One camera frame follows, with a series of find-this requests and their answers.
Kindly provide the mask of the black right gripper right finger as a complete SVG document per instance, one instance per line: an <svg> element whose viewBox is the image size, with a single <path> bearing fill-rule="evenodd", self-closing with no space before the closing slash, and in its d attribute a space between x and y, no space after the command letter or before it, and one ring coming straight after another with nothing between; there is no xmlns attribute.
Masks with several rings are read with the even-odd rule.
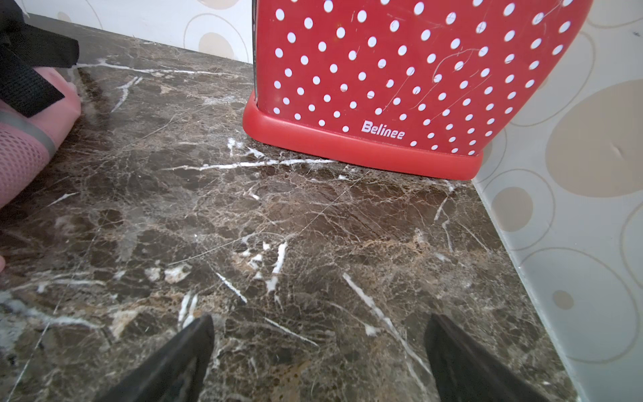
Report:
<svg viewBox="0 0 643 402"><path fill-rule="evenodd" d="M424 342L442 401L548 400L445 315L431 315Z"/></svg>

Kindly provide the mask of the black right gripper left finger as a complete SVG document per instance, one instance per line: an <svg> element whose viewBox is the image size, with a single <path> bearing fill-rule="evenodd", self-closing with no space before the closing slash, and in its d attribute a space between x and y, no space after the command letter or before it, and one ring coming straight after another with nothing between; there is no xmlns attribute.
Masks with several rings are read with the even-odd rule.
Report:
<svg viewBox="0 0 643 402"><path fill-rule="evenodd" d="M199 400L214 351L214 340L212 317L204 315L195 319L97 400Z"/></svg>

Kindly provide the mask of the pink backpack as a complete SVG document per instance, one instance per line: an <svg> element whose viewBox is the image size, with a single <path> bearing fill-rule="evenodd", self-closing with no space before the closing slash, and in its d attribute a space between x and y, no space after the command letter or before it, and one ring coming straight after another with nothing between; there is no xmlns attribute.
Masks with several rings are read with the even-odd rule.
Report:
<svg viewBox="0 0 643 402"><path fill-rule="evenodd" d="M15 1L1 3L1 204L47 166L81 114L77 40L30 25Z"/></svg>

